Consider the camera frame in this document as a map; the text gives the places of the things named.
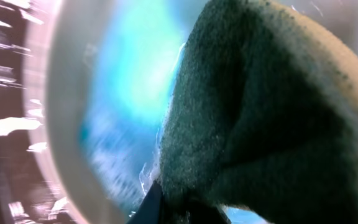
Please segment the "green yellow sponge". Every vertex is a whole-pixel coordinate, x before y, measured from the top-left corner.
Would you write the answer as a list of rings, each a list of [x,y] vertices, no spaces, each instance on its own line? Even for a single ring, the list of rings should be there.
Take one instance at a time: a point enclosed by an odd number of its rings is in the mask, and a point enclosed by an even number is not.
[[[186,205],[270,223],[358,224],[358,57],[272,1],[210,1],[185,44],[161,141],[167,223]]]

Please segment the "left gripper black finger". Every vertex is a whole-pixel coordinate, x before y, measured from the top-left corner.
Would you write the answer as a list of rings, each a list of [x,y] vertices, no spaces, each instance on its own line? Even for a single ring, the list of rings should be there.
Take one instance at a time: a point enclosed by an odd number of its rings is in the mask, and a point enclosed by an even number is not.
[[[230,224],[231,221],[221,208],[205,205],[193,199],[185,203],[185,214],[175,218],[164,200],[162,187],[158,182],[154,181],[138,211],[126,223]]]

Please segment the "white plate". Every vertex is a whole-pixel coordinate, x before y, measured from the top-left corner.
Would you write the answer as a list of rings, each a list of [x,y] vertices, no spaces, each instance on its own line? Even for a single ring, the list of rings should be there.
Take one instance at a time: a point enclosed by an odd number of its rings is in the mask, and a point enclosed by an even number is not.
[[[159,182],[161,141],[185,44],[210,1],[65,1],[52,45],[53,159],[84,223],[126,223]],[[358,1],[272,1],[358,57]],[[270,223],[248,208],[215,205]]]

